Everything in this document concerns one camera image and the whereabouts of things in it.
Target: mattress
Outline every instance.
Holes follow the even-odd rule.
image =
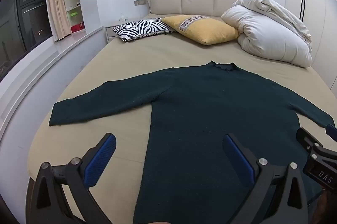
[[[175,33],[142,38],[132,43],[113,39],[69,84],[58,101],[86,93],[105,81],[121,80],[169,67],[231,63],[271,79],[303,96],[337,120],[337,99],[312,68],[252,56],[236,41],[204,46]],[[82,157],[106,132],[117,138],[116,151],[97,185],[90,192],[112,223],[132,223],[138,197],[150,130],[151,106],[145,105],[117,115],[86,123],[48,126],[51,111],[37,131],[28,155],[28,172],[36,179],[40,165],[67,164]],[[299,115],[300,124],[325,148],[337,151],[337,144],[308,118]],[[64,186],[70,207],[80,212]]]

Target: sweater sleeve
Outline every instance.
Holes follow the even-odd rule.
[[[168,90],[175,69],[107,81],[88,93],[55,103],[49,126],[84,122],[151,103]]]
[[[288,107],[292,110],[311,119],[320,127],[326,128],[328,124],[335,125],[330,115],[313,105],[310,101],[275,82],[273,82],[273,85],[276,92],[281,94],[283,99],[287,102]]]

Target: wardrobe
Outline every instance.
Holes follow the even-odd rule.
[[[285,8],[304,22],[312,39],[312,68],[337,97],[337,0],[286,0]]]

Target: light switch panel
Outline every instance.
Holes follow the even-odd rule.
[[[138,5],[144,5],[145,4],[145,0],[135,0],[134,1],[134,5],[138,6]]]

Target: green object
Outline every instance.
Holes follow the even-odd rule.
[[[49,125],[149,103],[151,128],[133,223],[226,223],[249,188],[222,150],[225,134],[233,133],[257,158],[280,166],[296,162],[302,170],[308,154],[296,141],[296,113],[321,127],[334,125],[331,116],[288,88],[233,63],[214,62],[108,81],[56,103]],[[315,181],[302,178],[308,200],[321,192]]]

